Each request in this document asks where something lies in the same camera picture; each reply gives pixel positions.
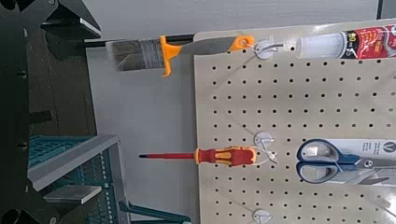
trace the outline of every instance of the gray wall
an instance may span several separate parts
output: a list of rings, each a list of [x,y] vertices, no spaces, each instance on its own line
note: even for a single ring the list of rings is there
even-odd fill
[[[84,0],[103,39],[374,20],[375,0]],[[199,223],[197,167],[190,161],[142,161],[140,153],[193,152],[192,57],[163,70],[116,73],[104,49],[88,49],[99,133],[122,142],[128,197],[136,204],[188,215]]]

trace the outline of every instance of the tube cap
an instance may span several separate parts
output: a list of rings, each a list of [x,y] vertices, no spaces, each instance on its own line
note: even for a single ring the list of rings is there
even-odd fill
[[[300,59],[335,59],[341,57],[346,48],[342,33],[329,35],[312,35],[301,37],[297,41]]]

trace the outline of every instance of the screwdriver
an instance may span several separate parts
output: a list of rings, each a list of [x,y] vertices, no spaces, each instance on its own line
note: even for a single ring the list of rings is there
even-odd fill
[[[139,155],[144,159],[165,160],[195,160],[197,164],[202,162],[220,163],[229,166],[251,165],[257,160],[257,152],[254,147],[226,147],[202,150],[197,148],[194,153],[164,153]]]

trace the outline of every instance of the paintbrush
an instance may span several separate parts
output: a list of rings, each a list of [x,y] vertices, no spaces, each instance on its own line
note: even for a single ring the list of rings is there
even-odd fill
[[[150,40],[106,42],[107,52],[118,71],[164,68],[163,77],[172,71],[171,59],[177,55],[212,55],[252,48],[251,35],[226,36],[195,41],[186,45],[170,45],[164,35]]]

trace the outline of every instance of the scissors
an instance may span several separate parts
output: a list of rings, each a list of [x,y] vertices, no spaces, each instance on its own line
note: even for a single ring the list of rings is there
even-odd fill
[[[303,143],[297,152],[297,159],[298,175],[311,184],[327,182],[344,171],[373,170],[373,175],[380,169],[396,168],[396,161],[343,154],[324,139],[311,139]]]

